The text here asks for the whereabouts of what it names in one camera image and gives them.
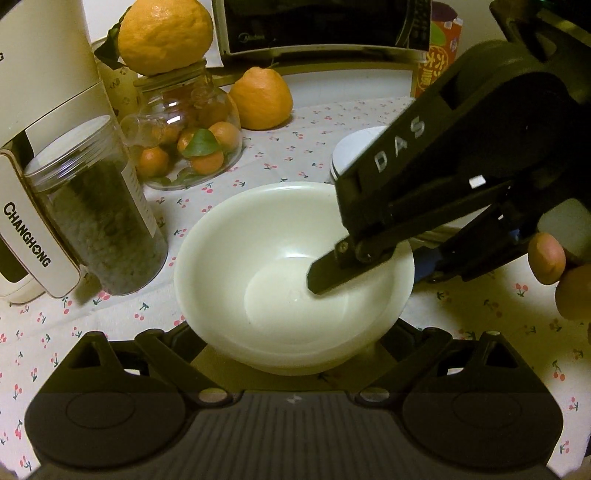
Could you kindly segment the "person's right hand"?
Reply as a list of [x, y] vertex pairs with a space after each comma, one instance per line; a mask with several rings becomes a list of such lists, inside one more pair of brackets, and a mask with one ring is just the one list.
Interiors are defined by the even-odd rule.
[[590, 319], [590, 264], [567, 262], [567, 252], [552, 235], [537, 233], [528, 245], [528, 263], [543, 285], [556, 284], [555, 304], [571, 321]]

